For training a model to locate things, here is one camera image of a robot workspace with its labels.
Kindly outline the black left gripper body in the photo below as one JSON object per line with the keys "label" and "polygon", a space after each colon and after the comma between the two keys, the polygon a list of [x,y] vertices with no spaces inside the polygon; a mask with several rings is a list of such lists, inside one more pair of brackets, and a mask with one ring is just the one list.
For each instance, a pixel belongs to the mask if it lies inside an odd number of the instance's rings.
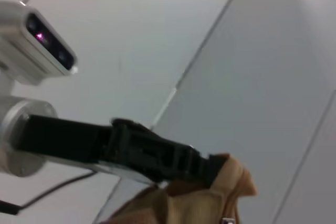
{"label": "black left gripper body", "polygon": [[111,126],[32,115],[16,148],[83,164],[97,164],[111,133]]}

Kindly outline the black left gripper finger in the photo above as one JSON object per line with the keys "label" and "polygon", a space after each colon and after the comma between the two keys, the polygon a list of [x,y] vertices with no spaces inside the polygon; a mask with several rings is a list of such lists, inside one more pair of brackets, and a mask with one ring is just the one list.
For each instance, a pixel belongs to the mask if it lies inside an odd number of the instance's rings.
{"label": "black left gripper finger", "polygon": [[218,155],[202,157],[190,145],[162,138],[131,120],[114,119],[111,124],[104,160],[155,183],[179,179],[209,187],[226,162],[225,157]]}

